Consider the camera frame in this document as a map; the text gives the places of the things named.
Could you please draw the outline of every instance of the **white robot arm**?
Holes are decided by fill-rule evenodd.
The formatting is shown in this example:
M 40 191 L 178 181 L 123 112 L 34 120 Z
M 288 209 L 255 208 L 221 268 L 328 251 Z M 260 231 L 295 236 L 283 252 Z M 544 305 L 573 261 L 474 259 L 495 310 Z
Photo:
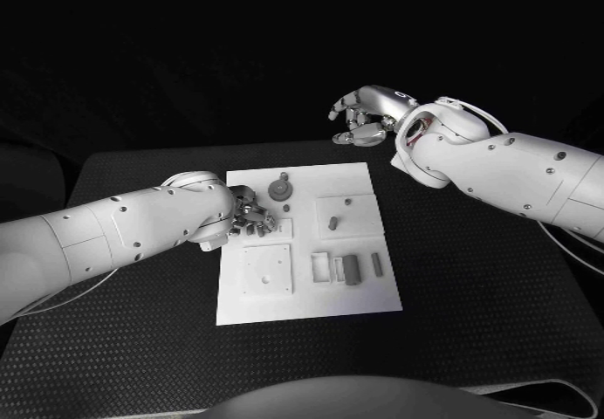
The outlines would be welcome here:
M 443 188 L 452 182 L 465 195 L 501 210 L 604 242 L 601 155 L 507 133 L 484 111 L 451 98 L 419 106 L 406 94 L 366 86 L 335 102 L 331 120 L 343 110 L 351 131 L 332 136 L 335 144 L 373 146 L 392 131 L 396 155 L 390 164 L 419 183 Z M 379 122 L 370 123 L 371 114 Z M 490 135 L 475 114 L 501 135 Z
M 161 187 L 0 224 L 0 324 L 69 285 L 184 241 L 216 249 L 247 223 L 273 227 L 253 191 L 188 172 Z

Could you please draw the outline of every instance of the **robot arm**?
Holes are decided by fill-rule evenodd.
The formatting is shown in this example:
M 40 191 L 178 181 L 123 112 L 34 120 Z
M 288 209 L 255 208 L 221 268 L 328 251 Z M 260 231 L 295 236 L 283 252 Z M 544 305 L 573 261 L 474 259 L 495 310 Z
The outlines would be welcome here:
M 399 98 L 399 118 L 387 121 L 396 133 L 396 155 L 390 164 L 419 183 L 443 188 L 452 182 L 461 192 L 484 203 L 517 216 L 550 223 L 573 230 L 604 242 L 604 159 L 601 155 L 526 134 L 507 133 L 497 120 L 478 108 L 439 98 L 433 103 L 418 106 L 405 94 L 376 86 L 366 86 L 357 93 L 344 96 L 337 111 L 348 107 L 356 113 L 364 108 L 380 114 L 380 100 L 363 92 L 386 92 L 389 106 Z M 503 132 L 490 136 L 482 120 L 469 113 L 471 109 Z M 353 126 L 351 131 L 337 134 L 337 144 L 379 144 L 371 141 L 376 128 L 386 130 L 377 122 Z
M 0 324 L 66 286 L 184 241 L 216 249 L 247 219 L 270 230 L 252 190 L 191 172 L 161 187 L 0 224 Z

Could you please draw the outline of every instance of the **black table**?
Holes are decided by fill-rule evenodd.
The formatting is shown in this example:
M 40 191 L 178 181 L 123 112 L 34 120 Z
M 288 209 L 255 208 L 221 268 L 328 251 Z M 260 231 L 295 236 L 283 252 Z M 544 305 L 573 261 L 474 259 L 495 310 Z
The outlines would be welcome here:
M 576 390 L 552 384 L 495 397 L 589 417 L 588 400 L 604 395 L 604 333 L 554 244 L 530 220 L 452 185 L 418 184 L 390 166 L 393 152 L 390 143 L 305 141 L 93 155 L 69 206 L 184 171 L 224 179 L 227 170 L 366 161 L 403 311 L 216 327 L 220 251 L 184 244 L 18 320 L 0 416 L 188 411 L 282 381 L 379 374 L 462 388 L 560 380 Z

